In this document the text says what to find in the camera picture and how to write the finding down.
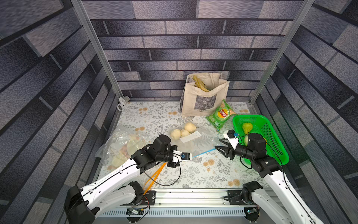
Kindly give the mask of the green fruit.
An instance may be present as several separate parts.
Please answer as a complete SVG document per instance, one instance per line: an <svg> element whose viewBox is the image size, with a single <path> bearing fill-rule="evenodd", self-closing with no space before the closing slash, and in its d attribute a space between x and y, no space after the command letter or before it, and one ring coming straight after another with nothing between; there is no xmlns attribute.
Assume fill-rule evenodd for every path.
<svg viewBox="0 0 358 224"><path fill-rule="evenodd" d="M253 124L251 124L251 123L243 123L242 124L242 129L244 131L244 134L248 135L253 129Z"/></svg>

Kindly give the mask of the clear bag of buns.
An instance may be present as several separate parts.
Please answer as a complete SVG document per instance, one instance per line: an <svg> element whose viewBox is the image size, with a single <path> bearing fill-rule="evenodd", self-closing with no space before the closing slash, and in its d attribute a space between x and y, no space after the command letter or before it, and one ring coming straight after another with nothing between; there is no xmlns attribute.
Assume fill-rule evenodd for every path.
<svg viewBox="0 0 358 224"><path fill-rule="evenodd" d="M193 157L213 151L220 144L219 133L213 127L187 122L169 130L171 145Z"/></svg>

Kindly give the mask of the clear orange zip-top bag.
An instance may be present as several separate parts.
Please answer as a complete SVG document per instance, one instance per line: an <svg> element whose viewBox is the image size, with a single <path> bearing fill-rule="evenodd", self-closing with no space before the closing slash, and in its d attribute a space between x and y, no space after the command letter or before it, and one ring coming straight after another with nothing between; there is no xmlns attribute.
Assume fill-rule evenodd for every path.
<svg viewBox="0 0 358 224"><path fill-rule="evenodd" d="M98 179L101 179L113 172L119 166L123 165L135 151L141 149L147 144L151 144L161 134L168 135L168 128L164 126L131 126L118 125L113 131L108 141L101 147L102 161ZM162 168L162 164L142 174L132 181L137 181L144 188L161 188L162 185L170 183L170 177L167 175L169 168L163 167L161 172L157 171Z"/></svg>

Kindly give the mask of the beige round fruit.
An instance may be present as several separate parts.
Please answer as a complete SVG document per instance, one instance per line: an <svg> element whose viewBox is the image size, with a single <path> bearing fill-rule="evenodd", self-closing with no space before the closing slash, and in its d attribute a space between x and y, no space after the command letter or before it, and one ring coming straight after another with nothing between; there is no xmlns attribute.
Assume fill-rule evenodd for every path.
<svg viewBox="0 0 358 224"><path fill-rule="evenodd" d="M248 136L245 136L245 138L244 138L244 145L245 145L245 146L248 145L248 140L249 140Z"/></svg>

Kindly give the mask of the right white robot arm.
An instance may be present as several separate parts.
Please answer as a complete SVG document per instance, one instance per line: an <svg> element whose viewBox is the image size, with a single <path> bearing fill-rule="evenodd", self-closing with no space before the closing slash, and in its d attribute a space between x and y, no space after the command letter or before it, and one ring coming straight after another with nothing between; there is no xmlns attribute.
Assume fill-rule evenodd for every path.
<svg viewBox="0 0 358 224"><path fill-rule="evenodd" d="M262 135L250 133L248 143L243 144L241 136L234 130L228 130L219 141L222 146L216 146L223 156L233 160L235 157L248 159L251 168L269 184L282 205L278 205L266 193L263 186L252 181L242 186L237 196L226 196L227 201L242 201L245 204L256 204L263 209L277 224L321 224L322 220L314 214L294 187L289 183L278 157L267 154L269 144Z"/></svg>

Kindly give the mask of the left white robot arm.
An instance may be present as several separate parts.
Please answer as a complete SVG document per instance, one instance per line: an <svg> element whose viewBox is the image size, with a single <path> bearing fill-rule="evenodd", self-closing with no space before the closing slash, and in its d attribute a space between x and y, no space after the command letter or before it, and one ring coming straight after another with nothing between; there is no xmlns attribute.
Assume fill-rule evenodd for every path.
<svg viewBox="0 0 358 224"><path fill-rule="evenodd" d="M66 220L70 224L92 224L98 216L116 206L140 203L144 190L134 178L160 162L176 168L181 161L191 159L190 153L179 151L176 145L171 145L168 136L161 134L105 177L82 188L70 188L63 207Z"/></svg>

